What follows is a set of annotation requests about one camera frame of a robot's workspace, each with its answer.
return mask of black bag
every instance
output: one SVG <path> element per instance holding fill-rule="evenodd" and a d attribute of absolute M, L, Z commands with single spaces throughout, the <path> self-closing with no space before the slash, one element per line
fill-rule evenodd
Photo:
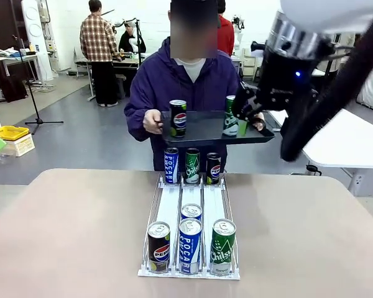
<path fill-rule="evenodd" d="M 2 93 L 7 102 L 27 98 L 27 92 L 22 81 L 14 75 L 6 76 L 1 84 Z"/>

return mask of person in black jacket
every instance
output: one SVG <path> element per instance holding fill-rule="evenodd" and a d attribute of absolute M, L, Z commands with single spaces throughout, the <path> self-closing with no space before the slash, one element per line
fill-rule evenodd
<path fill-rule="evenodd" d="M 123 33 L 120 43 L 119 43 L 119 52 L 138 52 L 133 50 L 132 45 L 130 43 L 130 39 L 135 39 L 133 40 L 134 44 L 137 45 L 137 37 L 133 35 L 134 28 L 128 25 L 127 23 L 124 24 L 126 27 L 126 31 Z M 140 50 L 141 53 L 145 53 L 147 51 L 147 47 L 145 46 L 144 40 L 140 39 Z"/>

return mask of yellow bin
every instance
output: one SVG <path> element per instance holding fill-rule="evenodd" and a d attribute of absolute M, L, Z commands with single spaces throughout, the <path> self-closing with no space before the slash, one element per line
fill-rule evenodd
<path fill-rule="evenodd" d="M 29 133 L 25 127 L 2 126 L 0 127 L 0 138 L 5 141 L 16 141 Z"/>

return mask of pepsi can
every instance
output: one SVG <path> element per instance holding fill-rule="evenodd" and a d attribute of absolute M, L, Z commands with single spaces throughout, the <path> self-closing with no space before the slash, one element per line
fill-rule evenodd
<path fill-rule="evenodd" d="M 166 183 L 178 183 L 180 172 L 178 170 L 178 149 L 167 148 L 164 151 L 164 171 Z"/>
<path fill-rule="evenodd" d="M 181 208 L 181 219 L 197 219 L 201 221 L 201 207 L 196 204 L 187 204 Z"/>
<path fill-rule="evenodd" d="M 196 274 L 200 265 L 202 225 L 197 219 L 184 219 L 180 222 L 180 272 Z"/>
<path fill-rule="evenodd" d="M 187 131 L 187 102 L 170 101 L 170 108 L 172 111 L 170 133 L 172 137 L 182 138 Z"/>
<path fill-rule="evenodd" d="M 218 153 L 207 154 L 207 185 L 219 183 L 219 173 L 221 172 L 221 157 Z"/>
<path fill-rule="evenodd" d="M 170 227 L 165 222 L 153 222 L 148 227 L 149 270 L 168 271 L 170 262 Z"/>

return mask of person in red shirt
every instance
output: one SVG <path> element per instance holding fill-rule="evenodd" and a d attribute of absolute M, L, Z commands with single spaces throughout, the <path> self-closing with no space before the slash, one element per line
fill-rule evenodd
<path fill-rule="evenodd" d="M 225 12 L 225 0 L 218 0 L 218 14 L 221 28 L 218 29 L 217 44 L 218 50 L 227 53 L 229 56 L 234 51 L 235 34 L 232 23 L 223 18 Z"/>

